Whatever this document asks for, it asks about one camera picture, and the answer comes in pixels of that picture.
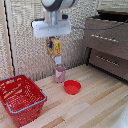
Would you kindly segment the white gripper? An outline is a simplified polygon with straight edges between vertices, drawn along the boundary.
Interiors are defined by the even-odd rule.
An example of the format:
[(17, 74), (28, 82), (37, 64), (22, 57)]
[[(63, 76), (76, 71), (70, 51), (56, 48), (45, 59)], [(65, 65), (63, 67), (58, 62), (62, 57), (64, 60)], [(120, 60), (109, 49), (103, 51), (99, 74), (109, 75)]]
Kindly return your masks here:
[[(43, 20), (33, 21), (32, 27), (36, 38), (67, 35), (71, 32), (71, 22), (69, 20), (61, 20), (56, 25), (49, 25)], [(49, 48), (52, 48), (51, 38), (49, 38)]]

